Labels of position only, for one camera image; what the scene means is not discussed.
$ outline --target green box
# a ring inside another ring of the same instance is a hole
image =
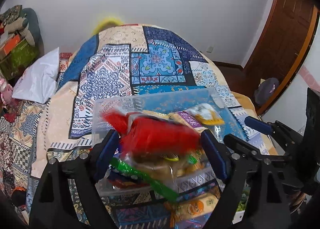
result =
[[[37,46],[31,46],[23,39],[3,60],[0,61],[0,70],[7,80],[22,75],[39,55]]]

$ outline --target bed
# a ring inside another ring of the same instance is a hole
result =
[[[28,213],[47,160],[74,159],[91,148],[92,106],[99,98],[215,87],[246,140],[262,154],[276,154],[266,136],[244,124],[248,115],[257,118],[250,99],[232,93],[212,61],[160,27],[123,25],[100,32],[75,53],[60,54],[57,82],[58,90],[46,104],[22,101],[15,123],[0,119],[0,188],[8,197],[15,187],[26,188]],[[192,179],[184,181],[185,192],[214,177],[206,171]],[[78,218],[88,223],[74,181],[69,185]],[[152,210],[159,210],[159,204],[150,194],[132,196],[131,202],[150,202],[140,209],[122,208],[119,203],[128,203],[128,198],[120,196],[115,209],[114,199],[102,201],[118,225],[141,226],[142,217],[154,222],[167,215],[163,210],[155,216]]]

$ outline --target white pillow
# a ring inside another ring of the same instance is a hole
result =
[[[59,47],[36,60],[13,87],[12,97],[45,103],[57,90]]]

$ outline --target pink stripe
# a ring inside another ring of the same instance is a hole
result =
[[[302,65],[302,67],[300,68],[299,74],[311,89],[314,89],[320,92],[319,83],[316,81],[316,79],[312,76],[312,74],[308,71],[308,69],[304,65]]]

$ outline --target purple label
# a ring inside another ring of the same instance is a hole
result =
[[[177,112],[188,124],[193,128],[199,128],[202,127],[202,125],[197,122],[191,115],[184,111],[178,111]]]

